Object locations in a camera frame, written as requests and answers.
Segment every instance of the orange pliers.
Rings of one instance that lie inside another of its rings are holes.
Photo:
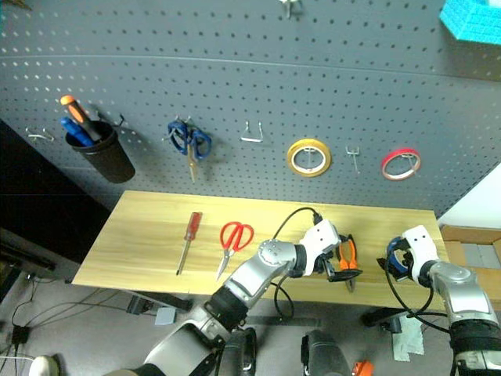
[[[336,256],[339,260],[339,267],[341,272],[344,270],[356,271],[359,270],[359,264],[357,263],[357,247],[355,245],[355,241],[353,240],[353,236],[349,234],[347,237],[340,235],[341,244],[336,249]],[[347,260],[343,255],[343,243],[348,243],[350,246],[350,259]],[[355,278],[351,278],[345,281],[346,288],[348,291],[353,292],[355,290]]]

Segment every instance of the scissors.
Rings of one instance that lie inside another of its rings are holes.
[[[195,182],[196,161],[208,157],[212,147],[211,137],[181,120],[169,123],[168,134],[174,147],[188,157],[189,174]]]
[[[230,227],[234,226],[233,230],[231,230],[231,233],[229,232],[229,237],[226,238],[225,240],[225,233],[227,232],[226,230]],[[244,244],[241,244],[242,240],[242,235],[243,231],[245,229],[249,230],[249,239]],[[228,222],[226,223],[219,234],[219,240],[221,241],[221,246],[223,248],[223,258],[221,260],[221,263],[219,264],[218,267],[218,272],[216,273],[216,280],[219,279],[219,277],[222,275],[222,272],[225,271],[226,266],[228,265],[229,258],[232,257],[235,252],[240,252],[242,249],[244,249],[251,241],[252,238],[254,237],[254,229],[249,226],[249,225],[243,225],[240,222]]]

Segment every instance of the red scissors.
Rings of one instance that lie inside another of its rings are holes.
[[[230,226],[234,226],[231,233],[226,231]],[[243,231],[247,229],[249,230],[249,238],[244,244],[241,244]],[[225,240],[225,233],[229,233],[229,237]],[[244,249],[254,237],[254,229],[249,225],[243,225],[240,222],[228,222],[226,223],[219,234],[219,241],[221,241],[222,250],[224,252],[221,263],[218,267],[218,272],[216,274],[216,280],[222,275],[222,272],[225,271],[226,266],[228,265],[229,258],[232,257],[235,252],[240,252]]]

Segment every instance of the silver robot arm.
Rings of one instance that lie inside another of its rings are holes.
[[[501,330],[476,274],[441,261],[424,226],[405,231],[399,243],[397,248],[412,255],[409,276],[417,284],[432,287],[443,299],[460,375],[501,374]]]
[[[228,340],[273,278],[311,275],[317,259],[328,257],[341,242],[335,227],[324,219],[309,229],[299,244],[276,239],[259,245],[258,252],[238,267],[211,298],[150,352],[144,367],[158,374],[209,374],[216,352]]]

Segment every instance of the wooden table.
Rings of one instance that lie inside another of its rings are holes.
[[[357,277],[352,294],[343,282],[327,282],[325,274],[289,279],[283,286],[295,301],[399,307],[376,258],[384,257],[391,239],[419,224],[429,231],[439,256],[448,260],[432,211],[125,191],[78,270],[74,284],[210,295],[256,252],[263,240],[273,236],[294,209],[305,205],[329,219],[339,233],[353,234],[363,274]],[[204,216],[182,275],[176,276],[186,225],[194,211],[203,212]],[[222,257],[219,231],[229,221],[252,225],[254,239],[231,258],[216,282],[215,273]],[[311,226],[311,212],[298,213],[283,228],[279,239],[298,242]],[[333,264],[338,269],[335,259]],[[428,293],[410,281],[398,283],[398,291],[413,308],[423,305]],[[265,297],[271,298],[271,291]],[[431,308],[443,309],[440,298],[435,298]]]

